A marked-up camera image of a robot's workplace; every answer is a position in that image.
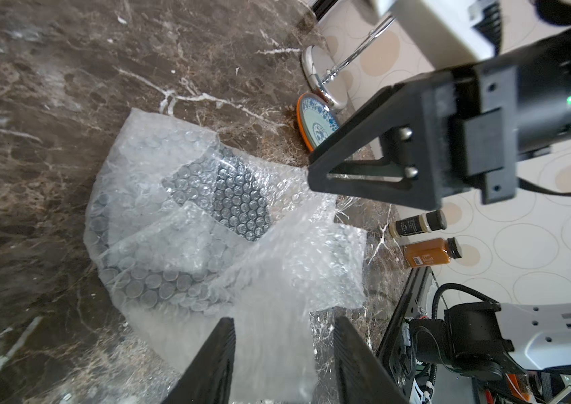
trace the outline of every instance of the bottle label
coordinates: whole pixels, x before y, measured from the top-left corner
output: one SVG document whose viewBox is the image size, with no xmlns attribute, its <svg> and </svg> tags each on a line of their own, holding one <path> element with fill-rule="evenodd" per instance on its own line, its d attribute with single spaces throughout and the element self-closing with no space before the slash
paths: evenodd
<svg viewBox="0 0 571 404">
<path fill-rule="evenodd" d="M 395 222 L 395 230 L 400 236 L 411 236 L 424 233 L 420 225 L 420 217 L 414 216 Z"/>
</svg>

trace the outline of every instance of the screw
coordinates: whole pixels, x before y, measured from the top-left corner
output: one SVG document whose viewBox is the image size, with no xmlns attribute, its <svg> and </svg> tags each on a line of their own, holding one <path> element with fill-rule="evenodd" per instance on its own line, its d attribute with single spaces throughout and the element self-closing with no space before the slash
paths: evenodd
<svg viewBox="0 0 571 404">
<path fill-rule="evenodd" d="M 404 141 L 404 140 L 409 140 L 411 138 L 413 131 L 409 126 L 405 126 L 398 129 L 398 133 L 400 134 L 400 139 Z"/>
<path fill-rule="evenodd" d="M 418 169 L 414 166 L 404 167 L 404 176 L 406 178 L 413 178 L 418 175 Z"/>
</svg>

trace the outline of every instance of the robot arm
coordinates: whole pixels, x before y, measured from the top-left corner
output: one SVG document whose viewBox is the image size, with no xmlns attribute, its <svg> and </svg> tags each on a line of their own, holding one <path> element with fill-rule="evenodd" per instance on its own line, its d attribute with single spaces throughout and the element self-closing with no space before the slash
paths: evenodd
<svg viewBox="0 0 571 404">
<path fill-rule="evenodd" d="M 375 138 L 381 159 L 346 160 Z M 384 87 L 311 153 L 308 181 L 314 191 L 425 210 L 470 188 L 484 204 L 514 198 L 518 186 L 571 196 L 516 176 L 518 161 L 568 139 L 571 29 Z"/>
</svg>

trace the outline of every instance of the spice jar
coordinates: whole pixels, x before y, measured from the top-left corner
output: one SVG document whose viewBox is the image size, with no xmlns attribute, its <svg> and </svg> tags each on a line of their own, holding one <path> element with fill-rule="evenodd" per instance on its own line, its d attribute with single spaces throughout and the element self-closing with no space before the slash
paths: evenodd
<svg viewBox="0 0 571 404">
<path fill-rule="evenodd" d="M 449 264 L 452 258 L 461 258 L 461 246 L 456 238 L 432 238 L 404 247 L 404 258 L 411 267 Z"/>
<path fill-rule="evenodd" d="M 419 214 L 389 224 L 389 232 L 393 237 L 411 236 L 414 234 L 431 233 L 432 230 L 447 229 L 447 220 L 443 211 Z"/>
</svg>

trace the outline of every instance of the black cable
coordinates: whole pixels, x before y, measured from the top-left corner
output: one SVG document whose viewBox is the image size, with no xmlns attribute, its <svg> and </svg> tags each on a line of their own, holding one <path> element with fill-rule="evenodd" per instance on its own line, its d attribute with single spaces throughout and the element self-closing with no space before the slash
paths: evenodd
<svg viewBox="0 0 571 404">
<path fill-rule="evenodd" d="M 542 188 L 539 185 L 536 185 L 532 182 L 526 181 L 522 178 L 519 178 L 519 188 L 526 191 L 532 191 L 537 193 L 543 193 L 546 195 L 557 195 L 559 197 L 571 197 L 571 192 L 556 192 L 552 190 L 548 190 L 546 188 Z"/>
<path fill-rule="evenodd" d="M 417 349 L 417 338 L 418 338 L 418 333 L 420 331 L 424 331 L 427 334 L 429 334 L 429 336 L 434 340 L 434 343 L 436 344 L 436 349 L 438 351 L 438 358 L 440 359 L 440 361 L 442 362 L 443 366 L 454 373 L 458 373 L 460 374 L 463 370 L 460 368 L 453 368 L 450 369 L 447 367 L 447 365 L 445 365 L 445 362 L 443 361 L 443 356 L 441 355 L 441 347 L 438 344 L 438 341 L 436 341 L 436 338 L 434 337 L 434 335 L 432 334 L 431 331 L 429 331 L 429 329 L 427 327 L 418 327 L 418 331 L 415 332 L 414 334 L 414 339 L 416 340 L 416 349 Z M 436 383 L 436 374 L 438 372 L 438 364 L 437 363 L 432 363 L 429 366 L 429 379 L 427 380 L 427 384 L 426 384 L 426 391 L 429 393 L 429 399 L 431 400 L 432 396 L 434 395 L 434 389 L 435 389 L 435 383 Z"/>
<path fill-rule="evenodd" d="M 425 364 L 424 369 L 422 369 L 419 374 L 415 375 L 415 378 L 419 379 L 420 377 L 427 376 L 427 373 L 429 372 L 430 367 L 431 367 L 431 365 Z"/>
<path fill-rule="evenodd" d="M 499 303 L 496 300 L 489 297 L 488 295 L 484 295 L 475 289 L 466 287 L 465 285 L 461 285 L 458 283 L 446 283 L 446 284 L 441 285 L 436 290 L 436 293 L 434 294 L 434 300 L 432 301 L 432 319 L 436 319 L 438 316 L 438 303 L 440 302 L 441 295 L 443 295 L 444 291 L 449 290 L 449 289 L 460 290 L 461 292 L 465 292 L 466 294 L 472 295 L 472 296 L 476 297 L 477 299 L 481 299 L 483 301 L 488 301 L 488 302 L 492 302 L 492 303 Z M 429 399 L 431 399 L 431 397 L 434 395 L 434 386 L 436 383 L 436 373 L 437 372 L 438 372 L 438 365 L 436 365 L 435 363 L 432 363 L 431 368 L 429 369 L 429 380 L 428 380 L 428 383 L 431 384 L 431 387 L 428 387 Z"/>
<path fill-rule="evenodd" d="M 482 301 L 488 301 L 492 303 L 499 303 L 496 300 L 492 299 L 488 295 L 484 295 L 478 290 L 466 287 L 465 285 L 461 285 L 458 283 L 446 283 L 441 285 L 434 294 L 434 300 L 432 301 L 432 319 L 436 319 L 438 317 L 438 303 L 440 301 L 441 295 L 443 292 L 449 289 L 456 289 L 460 290 L 461 292 L 465 292 L 466 294 L 472 295 L 477 299 L 481 299 Z"/>
<path fill-rule="evenodd" d="M 411 355 L 410 355 L 411 363 L 409 364 L 409 372 L 407 372 L 407 374 L 406 374 L 405 377 L 404 377 L 405 379 L 408 379 L 409 377 L 415 375 L 415 368 L 416 368 L 416 366 L 415 366 L 415 359 L 416 359 L 416 355 L 418 354 L 418 340 L 417 340 L 417 335 L 418 335 L 418 333 L 416 332 L 415 335 L 416 335 L 416 337 L 412 337 L 412 338 L 411 338 L 411 341 L 410 341 L 410 342 L 411 342 L 411 346 L 410 346 L 410 349 L 411 349 L 411 352 L 410 352 L 410 353 L 411 353 Z"/>
</svg>

